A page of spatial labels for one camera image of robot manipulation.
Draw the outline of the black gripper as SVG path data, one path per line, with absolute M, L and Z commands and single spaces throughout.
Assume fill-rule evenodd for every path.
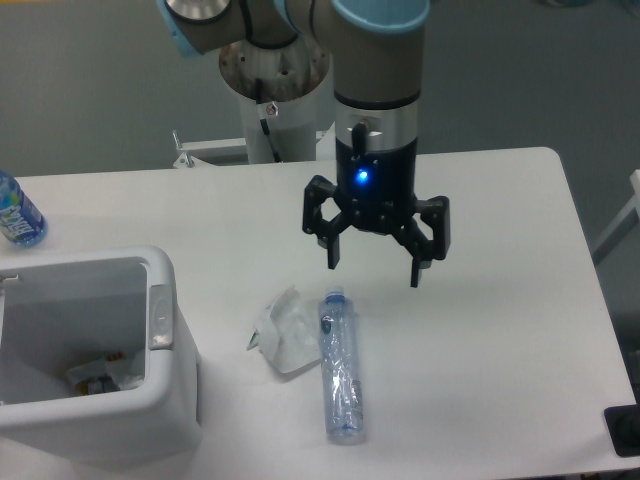
M 419 200 L 414 193 L 417 142 L 360 156 L 336 142 L 337 185 L 315 175 L 304 189 L 302 230 L 315 235 L 327 252 L 327 266 L 340 261 L 339 236 L 350 226 L 392 235 L 412 258 L 410 286 L 433 261 L 443 261 L 451 245 L 450 200 L 436 196 Z M 339 213 L 331 220 L 322 205 L 332 199 Z

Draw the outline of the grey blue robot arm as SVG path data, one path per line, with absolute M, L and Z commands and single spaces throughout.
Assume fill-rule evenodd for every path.
M 449 201 L 414 192 L 428 2 L 161 1 L 157 8 L 183 55 L 218 52 L 226 83 L 252 102 L 269 160 L 285 159 L 275 137 L 285 103 L 333 80 L 337 178 L 310 180 L 302 220 L 330 267 L 351 227 L 394 237 L 411 255 L 413 282 L 446 257 Z

